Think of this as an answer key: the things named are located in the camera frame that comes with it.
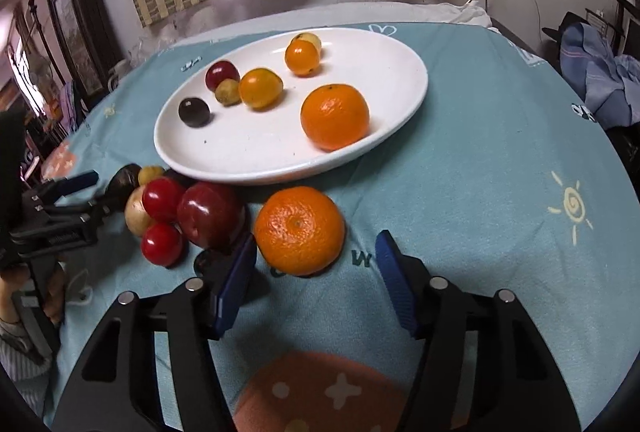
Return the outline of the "person's left hand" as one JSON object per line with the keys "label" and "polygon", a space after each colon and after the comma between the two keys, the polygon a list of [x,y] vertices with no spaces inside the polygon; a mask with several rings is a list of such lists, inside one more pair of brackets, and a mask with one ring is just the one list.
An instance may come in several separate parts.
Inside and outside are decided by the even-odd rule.
{"label": "person's left hand", "polygon": [[[29,281],[29,270],[26,266],[18,266],[13,270],[1,272],[1,320],[8,324],[21,321],[17,307],[13,302],[13,293],[20,290]],[[64,314],[66,276],[61,265],[55,267],[47,283],[47,294],[44,297],[43,311],[53,325],[58,325]]]}

